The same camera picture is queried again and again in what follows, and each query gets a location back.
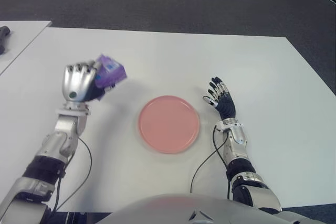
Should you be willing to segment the right robot hand black palm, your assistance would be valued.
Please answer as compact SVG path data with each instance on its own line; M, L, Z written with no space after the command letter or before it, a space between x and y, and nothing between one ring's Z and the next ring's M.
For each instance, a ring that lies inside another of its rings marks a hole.
M209 83L208 95L203 96L203 100L213 106L219 113L222 120L236 117L236 108L232 96L219 77L214 77Z

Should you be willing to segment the left robot hand silver back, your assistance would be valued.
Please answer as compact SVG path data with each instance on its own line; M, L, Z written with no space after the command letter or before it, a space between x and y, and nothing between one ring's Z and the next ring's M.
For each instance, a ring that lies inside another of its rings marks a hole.
M78 62L67 65L62 81L62 94L66 101L84 103L100 100L116 85L98 87L96 76L102 64L98 61Z

